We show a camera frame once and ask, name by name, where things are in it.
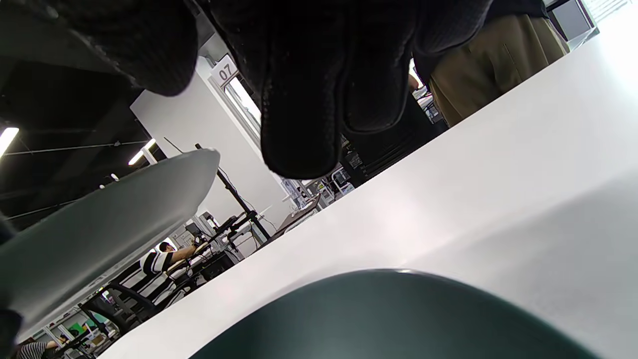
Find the fluorescent light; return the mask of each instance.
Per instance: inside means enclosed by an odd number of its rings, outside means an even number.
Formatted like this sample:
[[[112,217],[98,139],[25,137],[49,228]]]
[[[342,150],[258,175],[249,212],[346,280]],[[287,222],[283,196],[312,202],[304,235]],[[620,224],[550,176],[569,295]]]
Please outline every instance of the fluorescent light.
[[[155,144],[155,139],[151,139],[147,144],[144,145],[145,149],[150,149],[153,145]],[[133,158],[131,158],[131,160],[128,162],[129,166],[132,166],[135,164],[135,162],[137,162],[144,154],[142,153],[142,151],[140,150],[138,153],[135,153],[135,156],[133,156]]]
[[[149,143],[144,145],[145,149],[150,149],[155,144],[155,139],[151,139]]]
[[[15,127],[7,127],[0,135],[0,157],[4,154],[20,129]]]
[[[135,164],[135,162],[137,162],[137,160],[139,160],[142,157],[143,153],[141,151],[139,151],[138,153],[135,153],[135,156],[133,156],[133,158],[131,158],[131,160],[128,162],[129,166],[132,166]]]

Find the black glove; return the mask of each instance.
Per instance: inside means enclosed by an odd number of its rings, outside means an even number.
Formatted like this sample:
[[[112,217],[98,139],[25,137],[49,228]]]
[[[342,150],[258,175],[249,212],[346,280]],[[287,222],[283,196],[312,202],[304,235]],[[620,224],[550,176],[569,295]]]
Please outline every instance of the black glove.
[[[469,40],[492,0],[209,0],[215,27],[260,95],[262,152],[287,178],[335,168],[342,126],[377,132],[400,117],[412,52]],[[162,95],[182,91],[197,58],[182,0],[27,0],[111,65]]]
[[[260,95],[266,164],[287,178],[318,178],[337,165],[342,126],[377,132],[399,119],[412,52],[435,56],[469,40],[490,4],[211,0],[210,10]]]

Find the man in striped shirt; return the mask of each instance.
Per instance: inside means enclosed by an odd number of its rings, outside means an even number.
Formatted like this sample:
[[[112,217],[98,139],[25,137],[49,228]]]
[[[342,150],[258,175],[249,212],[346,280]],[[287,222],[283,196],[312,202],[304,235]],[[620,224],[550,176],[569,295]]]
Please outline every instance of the man in striped shirt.
[[[54,341],[21,344],[15,349],[11,359],[41,359],[44,352],[52,348],[57,348]]]
[[[171,265],[191,257],[193,253],[194,246],[173,252],[149,252],[114,281],[146,297],[160,310],[164,309],[181,298],[179,295],[172,295],[176,289],[175,283],[164,272]]]

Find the desk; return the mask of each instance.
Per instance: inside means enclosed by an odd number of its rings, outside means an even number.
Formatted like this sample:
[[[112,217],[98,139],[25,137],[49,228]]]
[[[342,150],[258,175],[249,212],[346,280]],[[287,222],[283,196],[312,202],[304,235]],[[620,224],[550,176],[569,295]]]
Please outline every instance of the desk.
[[[267,245],[268,243],[272,243],[272,241],[284,235],[287,230],[294,227],[299,221],[303,220],[306,216],[312,215],[312,213],[317,214],[318,213],[317,207],[319,206],[320,196],[321,195],[314,196],[312,201],[303,210],[287,215],[286,218],[284,218],[281,225],[279,226],[279,229],[271,236],[270,240],[264,243],[264,245],[259,247],[257,250],[259,250],[260,248],[263,248],[263,246]]]
[[[638,34],[634,22],[631,31],[601,31],[101,359],[187,359],[273,299],[364,268],[460,280],[604,358],[634,358],[638,53],[625,46]],[[171,328],[189,332],[176,345],[156,345]]]

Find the ceiling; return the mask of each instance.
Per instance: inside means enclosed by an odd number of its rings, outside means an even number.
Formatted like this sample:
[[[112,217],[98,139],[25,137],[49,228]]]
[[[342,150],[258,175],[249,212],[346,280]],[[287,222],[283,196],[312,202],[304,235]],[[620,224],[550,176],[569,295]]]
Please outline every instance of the ceiling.
[[[129,108],[140,92],[63,30],[0,2],[0,131],[20,129],[0,158],[0,211],[17,229],[148,164],[128,165],[150,139]],[[97,145],[108,146],[39,152]]]

